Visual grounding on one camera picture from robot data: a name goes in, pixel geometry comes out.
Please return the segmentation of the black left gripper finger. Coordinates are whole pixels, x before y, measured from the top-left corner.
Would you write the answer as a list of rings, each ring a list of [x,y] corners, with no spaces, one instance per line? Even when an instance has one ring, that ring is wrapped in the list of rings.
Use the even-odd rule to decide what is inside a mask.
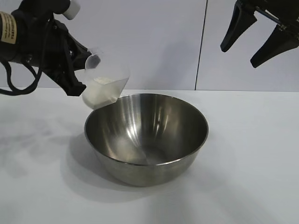
[[[91,52],[75,39],[70,40],[70,55],[72,59],[87,59]]]
[[[88,58],[78,59],[74,62],[74,70],[95,69],[100,64],[101,59],[98,56],[90,56]]]

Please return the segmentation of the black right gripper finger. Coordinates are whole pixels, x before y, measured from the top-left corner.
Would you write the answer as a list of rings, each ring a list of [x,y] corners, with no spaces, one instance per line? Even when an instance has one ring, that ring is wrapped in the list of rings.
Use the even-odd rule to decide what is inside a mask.
[[[253,55],[250,62],[257,68],[273,57],[299,46],[299,33],[277,25],[263,46]]]
[[[255,10],[252,3],[235,3],[228,30],[221,43],[222,52],[227,52],[235,41],[257,21],[254,16]]]

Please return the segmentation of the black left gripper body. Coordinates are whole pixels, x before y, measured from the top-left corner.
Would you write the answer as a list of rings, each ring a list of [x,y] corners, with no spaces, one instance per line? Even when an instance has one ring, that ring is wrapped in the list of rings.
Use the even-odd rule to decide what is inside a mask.
[[[75,76],[70,55],[70,40],[75,39],[68,28],[56,20],[62,14],[72,20],[80,11],[75,0],[24,0],[21,2],[26,31],[26,52],[33,53],[33,65],[38,65],[68,96],[80,96],[86,85]]]

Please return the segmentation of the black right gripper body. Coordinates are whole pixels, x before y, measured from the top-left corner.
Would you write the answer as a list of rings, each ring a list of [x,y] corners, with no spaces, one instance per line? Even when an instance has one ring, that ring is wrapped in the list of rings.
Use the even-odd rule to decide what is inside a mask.
[[[239,0],[249,11],[258,11],[275,21],[284,31],[299,36],[298,0]]]

